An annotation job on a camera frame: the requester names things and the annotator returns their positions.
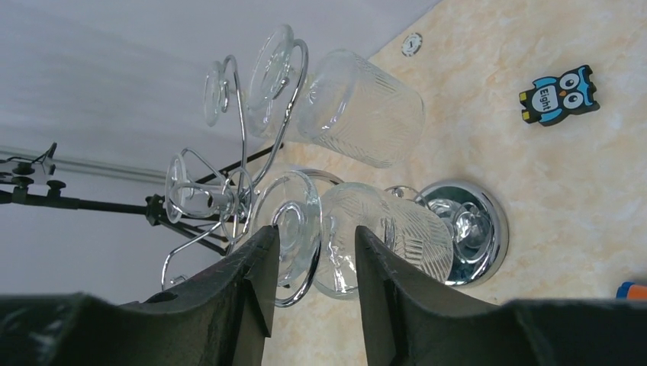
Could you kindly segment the ribbed clear wine glass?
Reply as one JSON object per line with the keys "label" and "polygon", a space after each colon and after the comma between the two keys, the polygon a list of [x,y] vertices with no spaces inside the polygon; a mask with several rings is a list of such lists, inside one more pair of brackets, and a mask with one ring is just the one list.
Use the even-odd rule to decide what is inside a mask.
{"label": "ribbed clear wine glass", "polygon": [[431,210],[371,185],[343,182],[321,191],[302,171],[276,174],[252,210],[250,229],[277,226],[278,283],[290,284],[309,271],[320,253],[314,286],[336,300],[359,296],[355,232],[364,226],[396,256],[426,276],[444,282],[454,248],[449,230]]}

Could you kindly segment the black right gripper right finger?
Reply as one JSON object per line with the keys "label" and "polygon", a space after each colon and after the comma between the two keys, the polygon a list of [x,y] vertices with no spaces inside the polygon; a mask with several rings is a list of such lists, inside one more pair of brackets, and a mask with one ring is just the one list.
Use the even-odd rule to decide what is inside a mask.
{"label": "black right gripper right finger", "polygon": [[355,233],[370,365],[644,365],[646,304],[631,300],[470,297]]}

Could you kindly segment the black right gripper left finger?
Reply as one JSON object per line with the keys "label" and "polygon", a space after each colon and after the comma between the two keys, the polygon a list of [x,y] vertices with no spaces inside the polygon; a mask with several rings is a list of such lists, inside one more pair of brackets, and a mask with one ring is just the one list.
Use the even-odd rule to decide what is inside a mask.
{"label": "black right gripper left finger", "polygon": [[272,334],[279,233],[144,302],[90,294],[2,296],[3,365],[258,365]]}

